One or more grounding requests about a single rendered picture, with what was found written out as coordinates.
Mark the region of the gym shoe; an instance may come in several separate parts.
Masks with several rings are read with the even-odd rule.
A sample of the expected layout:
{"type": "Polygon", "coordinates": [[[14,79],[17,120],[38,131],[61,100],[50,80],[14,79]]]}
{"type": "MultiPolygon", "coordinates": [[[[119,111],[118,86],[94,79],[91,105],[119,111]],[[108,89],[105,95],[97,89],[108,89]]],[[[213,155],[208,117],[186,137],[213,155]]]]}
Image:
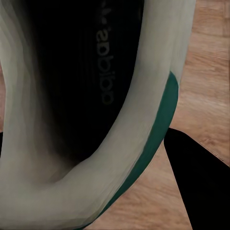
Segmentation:
{"type": "Polygon", "coordinates": [[[0,0],[0,230],[82,230],[143,173],[178,102],[196,0],[0,0]]]}

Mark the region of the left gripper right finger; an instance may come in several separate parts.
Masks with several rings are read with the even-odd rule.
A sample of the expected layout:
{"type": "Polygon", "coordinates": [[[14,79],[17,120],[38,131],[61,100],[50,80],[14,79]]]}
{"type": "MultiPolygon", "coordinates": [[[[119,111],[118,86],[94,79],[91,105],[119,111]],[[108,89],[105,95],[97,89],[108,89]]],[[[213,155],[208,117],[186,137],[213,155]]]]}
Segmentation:
{"type": "Polygon", "coordinates": [[[193,230],[230,230],[230,167],[176,129],[164,146],[193,230]]]}

